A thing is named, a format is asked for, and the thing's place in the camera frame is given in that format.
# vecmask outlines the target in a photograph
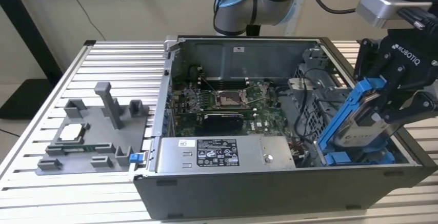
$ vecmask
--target blue tab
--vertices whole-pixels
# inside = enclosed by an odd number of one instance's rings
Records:
[[[143,153],[133,153],[130,155],[130,163],[139,164],[143,162]]]
[[[352,162],[352,159],[345,151],[340,152],[330,152],[325,156],[328,165],[338,165],[338,164],[348,164]]]

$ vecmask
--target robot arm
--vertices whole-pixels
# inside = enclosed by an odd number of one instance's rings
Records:
[[[361,0],[356,11],[389,28],[389,36],[362,40],[358,84],[318,141],[329,165],[390,164],[385,147],[397,129],[438,115],[430,90],[438,77],[438,0]]]
[[[277,25],[294,13],[294,0],[217,0],[214,28],[222,35],[245,33],[248,25]]]

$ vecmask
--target aluminum slat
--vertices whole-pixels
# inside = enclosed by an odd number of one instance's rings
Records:
[[[94,89],[99,81],[71,82],[67,89]],[[111,88],[159,88],[161,82],[147,80],[122,80],[111,82]]]
[[[356,41],[334,42],[352,64],[360,52]],[[111,81],[113,95],[121,105],[141,99],[150,105],[149,125],[154,122],[157,91],[162,72],[146,73],[165,64],[161,42],[97,42],[85,57],[78,74],[41,121],[0,179],[0,223],[129,223],[153,221],[127,172],[47,175],[34,172],[57,128],[66,117],[63,106],[70,98],[82,97],[87,106],[102,106],[94,94],[98,81]],[[406,125],[418,143],[438,161],[437,118]],[[151,127],[145,137],[151,135]],[[145,139],[143,148],[151,140]],[[197,223],[437,223],[438,172],[416,187],[397,189],[366,211],[340,211],[298,215],[246,217],[197,221]]]

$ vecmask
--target black pole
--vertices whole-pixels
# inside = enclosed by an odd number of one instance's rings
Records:
[[[47,76],[47,79],[27,79],[23,82],[0,108],[0,118],[31,119],[62,79],[63,72],[22,0],[0,0],[0,5]]]
[[[43,69],[49,82],[55,86],[63,76],[63,72],[25,4],[22,0],[0,0],[0,4],[35,60]]]
[[[261,36],[261,25],[248,25],[246,35],[248,36]]]

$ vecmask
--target white wall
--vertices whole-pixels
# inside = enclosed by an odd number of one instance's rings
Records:
[[[79,0],[107,40],[213,35],[214,0]],[[23,0],[55,57],[69,66],[87,39],[102,39],[75,0]],[[262,27],[284,35],[285,25]]]
[[[0,8],[0,85],[46,78],[22,37]]]
[[[213,0],[79,0],[107,40],[163,40],[167,35],[211,35]],[[360,0],[324,0],[336,9],[357,6]],[[47,44],[66,69],[86,40],[102,39],[75,0],[23,0]],[[286,25],[264,26],[262,35],[285,35]],[[325,12],[316,0],[304,0],[297,27],[288,35],[332,39],[382,37],[353,15]]]
[[[356,8],[360,3],[360,0],[322,1],[337,10]],[[286,35],[328,36],[337,40],[356,40],[365,37],[384,37],[386,30],[374,28],[357,14],[330,14],[320,7],[316,0],[305,0],[297,26],[289,29]]]

